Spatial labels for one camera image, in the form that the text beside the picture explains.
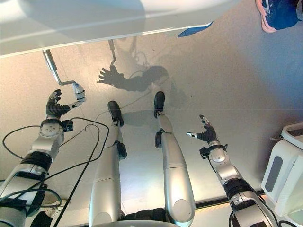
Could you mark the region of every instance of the black cable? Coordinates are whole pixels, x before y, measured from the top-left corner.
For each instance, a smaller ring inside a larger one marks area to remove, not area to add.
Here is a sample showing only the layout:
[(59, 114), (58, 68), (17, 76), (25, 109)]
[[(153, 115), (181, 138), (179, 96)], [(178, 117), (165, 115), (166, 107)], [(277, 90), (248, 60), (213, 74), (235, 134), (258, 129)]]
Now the black cable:
[(287, 224), (287, 225), (290, 225), (290, 226), (293, 226), (293, 227), (298, 227), (298, 226), (296, 226), (295, 224), (293, 224), (289, 221), (279, 221), (279, 227), (282, 227), (282, 224)]
[(71, 137), (70, 139), (68, 139), (67, 141), (65, 141), (63, 144), (60, 145), (60, 147), (62, 147), (63, 145), (67, 144), (69, 141), (71, 141), (73, 138), (75, 138), (76, 136), (80, 135), (81, 133), (83, 133), (84, 131), (86, 131), (86, 128), (88, 126), (91, 126), (91, 125), (94, 125), (94, 124), (88, 124), (85, 126), (84, 129), (82, 129), (80, 132), (78, 132), (76, 135), (74, 135), (73, 137)]
[(213, 169), (213, 171), (214, 171), (215, 173), (217, 173), (217, 172), (215, 171), (215, 169), (214, 169), (213, 165), (211, 164), (211, 162), (210, 162), (210, 160), (209, 160), (209, 157), (208, 157), (207, 159), (208, 159), (208, 162), (209, 162), (209, 164), (210, 164), (211, 168)]
[[(86, 131), (86, 128), (87, 128), (88, 126), (90, 126), (90, 125), (94, 125), (94, 124), (88, 124), (88, 125), (86, 125), (84, 129), (82, 129), (82, 130), (81, 130), (80, 132), (78, 132), (76, 135), (74, 135), (73, 137), (71, 137), (70, 139), (68, 139), (67, 141), (65, 141), (63, 144), (60, 145), (60, 147), (62, 147), (63, 145), (65, 145), (66, 143), (68, 143), (69, 141), (71, 141), (73, 138), (75, 138), (76, 136), (78, 136), (78, 135), (81, 134), (82, 132)], [(16, 155), (14, 152), (12, 152), (12, 151), (6, 146), (5, 140), (6, 140), (6, 138), (7, 138), (10, 134), (12, 134), (12, 133), (14, 133), (14, 132), (16, 132), (16, 131), (18, 131), (18, 130), (26, 129), (26, 128), (29, 128), (29, 127), (39, 127), (39, 126), (38, 126), (38, 125), (30, 125), (30, 126), (26, 126), (26, 127), (19, 128), (19, 129), (17, 129), (17, 130), (11, 131), (11, 132), (9, 132), (9, 133), (3, 138), (3, 140), (2, 140), (2, 144), (3, 144), (4, 148), (5, 148), (9, 153), (11, 153), (12, 155), (14, 155), (14, 156), (16, 156), (16, 157), (18, 157), (18, 158), (21, 158), (21, 159), (23, 159), (21, 156)], [(72, 167), (70, 167), (70, 168), (74, 168), (74, 167), (83, 165), (83, 164), (85, 164), (85, 163), (86, 163), (86, 162), (83, 162), (83, 163), (74, 165), (74, 166), (72, 166)]]
[(269, 206), (265, 202), (263, 204), (270, 211), (270, 213), (272, 214), (272, 216), (274, 217), (277, 226), (279, 226), (278, 220), (277, 220), (276, 215), (274, 214), (274, 212), (271, 210), (271, 208), (269, 208)]
[(62, 205), (62, 199), (61, 197), (58, 195), (58, 193), (56, 193), (55, 191), (48, 189), (48, 188), (31, 188), (31, 189), (26, 189), (26, 190), (21, 190), (21, 191), (17, 191), (17, 192), (12, 192), (4, 197), (2, 197), (0, 199), (0, 203), (3, 203), (3, 201), (7, 200), (9, 197), (16, 195), (16, 194), (22, 194), (24, 195), (25, 193), (28, 192), (51, 192), (53, 195), (55, 195), (59, 201), (59, 204), (56, 205), (49, 205), (49, 206), (43, 206), (43, 205), (31, 205), (31, 204), (10, 204), (10, 207), (36, 207), (36, 208), (40, 208), (40, 207), (49, 207), (49, 208), (56, 208)]
[(2, 140), (2, 144), (3, 144), (4, 148), (5, 148), (10, 154), (12, 154), (13, 156), (16, 156), (17, 158), (23, 159), (23, 157), (21, 157), (21, 156), (15, 154), (14, 152), (12, 152), (12, 151), (6, 146), (6, 144), (5, 144), (5, 139), (6, 139), (10, 134), (12, 134), (12, 133), (14, 133), (14, 132), (17, 132), (17, 131), (22, 130), (22, 129), (31, 128), (31, 127), (40, 127), (40, 125), (30, 125), (30, 126), (22, 127), (22, 128), (13, 130), (13, 131), (9, 132), (8, 134), (6, 134), (6, 136), (5, 136), (5, 137), (3, 138), (3, 140)]
[(233, 211), (232, 211), (231, 214), (229, 215), (228, 227), (231, 227), (232, 214), (233, 214)]
[[(104, 125), (104, 124), (102, 124), (102, 123), (99, 123), (99, 122), (95, 122), (95, 121), (89, 120), (89, 119), (81, 118), (81, 117), (74, 117), (74, 118), (71, 118), (71, 120), (73, 120), (73, 119), (81, 119), (81, 120), (84, 120), (84, 121), (94, 122), (94, 123), (98, 123), (98, 124), (101, 124), (101, 125), (105, 126), (105, 127), (107, 128), (107, 130), (108, 130), (108, 131), (107, 131), (107, 136), (106, 136), (106, 140), (107, 140), (109, 128), (108, 128), (106, 125)], [(98, 143), (99, 143), (99, 140), (100, 140), (100, 137), (98, 136), (98, 140), (97, 140), (97, 143), (96, 143), (96, 145), (95, 145), (95, 147), (94, 147), (94, 149), (93, 149), (93, 152), (91, 153), (91, 155), (90, 155), (90, 157), (89, 157), (89, 159), (88, 159), (88, 161), (87, 161), (85, 167), (83, 168), (83, 170), (82, 170), (82, 172), (81, 172), (81, 174), (80, 174), (80, 176), (79, 176), (77, 182), (75, 183), (74, 188), (72, 189), (72, 192), (70, 193), (70, 195), (69, 195), (69, 197), (68, 197), (68, 199), (67, 199), (67, 201), (66, 201), (66, 204), (64, 205), (62, 211), (61, 211), (60, 214), (59, 214), (58, 219), (56, 220), (56, 222), (55, 222), (55, 224), (54, 224), (54, 227), (57, 227), (57, 226), (58, 226), (58, 224), (59, 224), (59, 222), (60, 222), (60, 220), (61, 220), (61, 217), (63, 216), (63, 214), (64, 214), (64, 212), (65, 212), (65, 210), (66, 210), (66, 208), (67, 208), (67, 205), (69, 204), (69, 202), (70, 202), (72, 196), (74, 195), (74, 193), (75, 193), (75, 191), (76, 191), (76, 189), (77, 189), (77, 186), (78, 186), (78, 184), (79, 184), (79, 182), (80, 182), (80, 180), (81, 180), (81, 178), (82, 178), (82, 176), (83, 176), (83, 174), (84, 174), (86, 168), (88, 167), (88, 165), (89, 165), (89, 163), (90, 163), (90, 161), (91, 161), (91, 158), (92, 158), (93, 153), (94, 153), (94, 151), (95, 151), (95, 149), (96, 149), (96, 147), (97, 147), (97, 145), (98, 145)]]
[(43, 180), (37, 182), (36, 184), (34, 184), (33, 186), (31, 186), (30, 188), (36, 187), (36, 186), (39, 185), (40, 183), (42, 183), (42, 182), (44, 182), (44, 181), (46, 181), (46, 180), (48, 180), (48, 179), (50, 179), (50, 178), (52, 178), (52, 177), (58, 175), (58, 174), (61, 174), (61, 173), (65, 172), (65, 171), (68, 171), (68, 170), (70, 170), (70, 169), (72, 169), (72, 168), (75, 168), (75, 167), (78, 167), (78, 166), (81, 166), (81, 165), (83, 165), (83, 164), (90, 163), (90, 162), (93, 162), (93, 161), (96, 161), (97, 159), (99, 159), (99, 158), (101, 157), (101, 155), (102, 155), (102, 152), (103, 152), (103, 150), (104, 150), (105, 143), (106, 143), (107, 138), (108, 138), (109, 128), (108, 128), (108, 126), (105, 125), (105, 124), (102, 124), (102, 123), (99, 123), (99, 122), (95, 122), (95, 123), (101, 124), (102, 126), (105, 126), (105, 127), (107, 128), (107, 135), (106, 135), (105, 140), (104, 140), (104, 142), (103, 142), (103, 145), (102, 145), (102, 149), (101, 149), (101, 151), (100, 151), (100, 154), (99, 154), (95, 159), (92, 159), (92, 160), (90, 160), (90, 161), (86, 161), (86, 162), (82, 162), (82, 163), (76, 164), (76, 165), (71, 166), (71, 167), (68, 167), (68, 168), (66, 168), (66, 169), (64, 169), (64, 170), (61, 170), (61, 171), (59, 171), (59, 172), (57, 172), (57, 173), (55, 173), (55, 174), (52, 174), (52, 175), (46, 177), (45, 179), (43, 179)]
[[(94, 124), (89, 124), (89, 125), (93, 125), (93, 126), (97, 127), (97, 129), (98, 129), (98, 137), (100, 137), (100, 128), (99, 128), (98, 126), (94, 125)], [(109, 133), (109, 129), (107, 130), (107, 136), (106, 136), (106, 139), (105, 139), (105, 141), (104, 141), (104, 143), (103, 143), (103, 147), (102, 147), (101, 152), (100, 152), (100, 154), (99, 154), (98, 157), (100, 157), (101, 154), (102, 154), (103, 148), (104, 148), (104, 146), (105, 146), (105, 142), (106, 142), (107, 137), (108, 137), (108, 133)], [(56, 176), (56, 175), (58, 175), (58, 174), (61, 174), (61, 173), (65, 172), (65, 171), (67, 171), (67, 170), (70, 170), (70, 169), (72, 169), (72, 168), (74, 168), (74, 167), (83, 165), (83, 164), (85, 164), (85, 163), (87, 163), (87, 162), (83, 162), (83, 163), (80, 163), (80, 164), (71, 166), (71, 167), (66, 168), (66, 169), (64, 169), (64, 170), (62, 170), (62, 171), (59, 171), (59, 172), (57, 172), (57, 173), (55, 173), (55, 174), (53, 174), (53, 175), (50, 175), (49, 177), (46, 177), (45, 179), (43, 179), (43, 180), (41, 180), (41, 181), (35, 183), (35, 184), (32, 185), (31, 187), (29, 187), (29, 189), (38, 186), (39, 184), (43, 183), (44, 181), (48, 180), (49, 178), (52, 178), (52, 177), (54, 177), (54, 176)]]

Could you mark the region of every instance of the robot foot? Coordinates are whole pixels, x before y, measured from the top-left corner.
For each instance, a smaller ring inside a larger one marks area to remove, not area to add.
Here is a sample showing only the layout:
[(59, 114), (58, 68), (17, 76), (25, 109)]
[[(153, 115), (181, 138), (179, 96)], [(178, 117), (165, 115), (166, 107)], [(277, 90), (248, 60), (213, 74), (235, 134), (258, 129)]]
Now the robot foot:
[(157, 112), (163, 111), (164, 108), (164, 101), (165, 101), (165, 95), (164, 92), (162, 91), (158, 91), (155, 95), (155, 99), (154, 99), (154, 117), (157, 118)]
[(120, 121), (120, 126), (122, 127), (124, 125), (124, 121), (118, 103), (116, 101), (109, 101), (107, 107), (113, 121)]

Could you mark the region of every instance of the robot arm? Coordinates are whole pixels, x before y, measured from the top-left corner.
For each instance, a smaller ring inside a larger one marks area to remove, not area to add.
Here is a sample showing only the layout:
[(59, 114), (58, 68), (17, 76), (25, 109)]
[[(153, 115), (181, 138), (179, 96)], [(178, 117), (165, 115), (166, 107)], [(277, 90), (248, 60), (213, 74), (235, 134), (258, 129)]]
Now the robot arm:
[(277, 227), (274, 218), (256, 195), (255, 190), (231, 164), (226, 152), (227, 145), (221, 145), (208, 119), (203, 115), (200, 115), (200, 118), (206, 131), (203, 133), (188, 132), (187, 135), (208, 143), (209, 147), (201, 148), (200, 154), (203, 159), (209, 159), (225, 190), (233, 211), (231, 217), (233, 226)]
[[(79, 84), (73, 84), (73, 88), (78, 101), (69, 105), (57, 103), (60, 100), (60, 90), (51, 93), (46, 104), (47, 118), (41, 123), (38, 138), (20, 164), (1, 185), (0, 224), (9, 227), (24, 226), (26, 216), (34, 215), (41, 206), (45, 193), (43, 189), (47, 187), (43, 180), (64, 141), (64, 132), (73, 130), (72, 121), (61, 121), (60, 117), (85, 101), (85, 92), (82, 87)], [(38, 190), (9, 196), (29, 188)]]

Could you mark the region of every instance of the floor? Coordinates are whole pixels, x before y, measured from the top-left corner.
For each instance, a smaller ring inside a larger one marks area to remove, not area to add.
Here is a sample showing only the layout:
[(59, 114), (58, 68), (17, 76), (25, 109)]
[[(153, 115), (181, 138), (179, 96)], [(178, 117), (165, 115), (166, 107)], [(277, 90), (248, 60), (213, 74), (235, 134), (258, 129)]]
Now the floor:
[[(188, 165), (196, 201), (224, 196), (215, 174), (199, 149), (206, 144), (186, 136), (201, 131), (199, 114), (228, 143), (232, 163), (255, 188), (260, 188), (270, 151), (284, 125), (303, 121), (303, 24), (266, 34), (252, 0), (242, 1), (207, 30), (176, 38), (153, 34), (114, 40), (116, 74), (98, 83), (109, 69), (108, 42), (53, 49), (62, 81), (73, 79), (86, 90), (87, 102), (67, 113), (110, 122), (107, 102), (116, 100), (125, 120), (122, 128), (128, 157), (120, 162), (122, 210), (127, 213), (164, 206), (162, 153), (154, 146), (157, 121), (153, 117), (153, 89), (166, 94), (165, 113)], [(74, 101), (71, 87), (59, 87), (42, 53), (1, 59), (0, 136), (45, 117), (49, 94), (60, 88), (61, 103)], [(75, 131), (86, 122), (74, 121)], [(88, 159), (97, 139), (89, 128), (61, 148), (50, 174)], [(7, 145), (24, 156), (37, 137), (31, 128), (11, 135)], [(0, 178), (19, 160), (0, 147)], [(74, 194), (62, 226), (88, 221), (91, 184), (97, 163), (91, 163)], [(67, 198), (82, 167), (48, 181), (48, 187)]]

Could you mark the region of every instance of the black connector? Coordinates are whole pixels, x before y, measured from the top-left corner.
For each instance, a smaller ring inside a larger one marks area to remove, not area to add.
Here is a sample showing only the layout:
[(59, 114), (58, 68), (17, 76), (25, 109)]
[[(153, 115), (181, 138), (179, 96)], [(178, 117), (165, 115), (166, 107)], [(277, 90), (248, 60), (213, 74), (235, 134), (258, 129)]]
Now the black connector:
[(71, 120), (62, 121), (61, 126), (63, 128), (63, 132), (74, 131), (74, 125)]

